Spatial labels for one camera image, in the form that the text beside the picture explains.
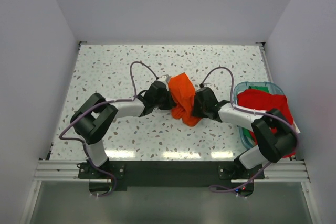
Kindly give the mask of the orange t shirt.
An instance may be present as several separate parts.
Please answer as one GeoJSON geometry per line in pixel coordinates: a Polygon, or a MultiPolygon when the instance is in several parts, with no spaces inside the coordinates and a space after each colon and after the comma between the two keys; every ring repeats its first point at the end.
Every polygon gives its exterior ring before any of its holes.
{"type": "Polygon", "coordinates": [[[169,89],[176,103],[176,107],[172,109],[172,117],[181,119],[189,127],[196,126],[201,118],[193,115],[196,90],[187,74],[184,72],[172,77],[169,81],[169,89]]]}

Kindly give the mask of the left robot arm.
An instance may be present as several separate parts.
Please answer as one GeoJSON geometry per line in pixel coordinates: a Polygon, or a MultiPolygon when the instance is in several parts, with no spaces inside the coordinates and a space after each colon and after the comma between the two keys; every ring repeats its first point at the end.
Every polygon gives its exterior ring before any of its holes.
{"type": "Polygon", "coordinates": [[[133,100],[118,99],[109,103],[101,94],[95,93],[72,116],[70,125],[84,140],[93,175],[103,178],[110,171],[102,139],[113,120],[129,116],[142,117],[156,108],[170,110],[176,106],[169,90],[169,80],[168,76],[158,78],[133,100]]]}

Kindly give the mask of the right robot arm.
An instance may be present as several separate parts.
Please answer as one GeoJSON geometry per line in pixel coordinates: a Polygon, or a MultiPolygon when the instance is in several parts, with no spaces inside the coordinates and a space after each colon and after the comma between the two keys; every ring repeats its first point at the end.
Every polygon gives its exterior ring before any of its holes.
{"type": "Polygon", "coordinates": [[[280,110],[253,110],[230,101],[218,101],[209,87],[196,91],[193,116],[235,124],[254,133],[257,145],[235,159],[234,173],[239,178],[246,178],[254,167],[264,162],[278,162],[295,151],[298,145],[297,131],[280,110]]]}

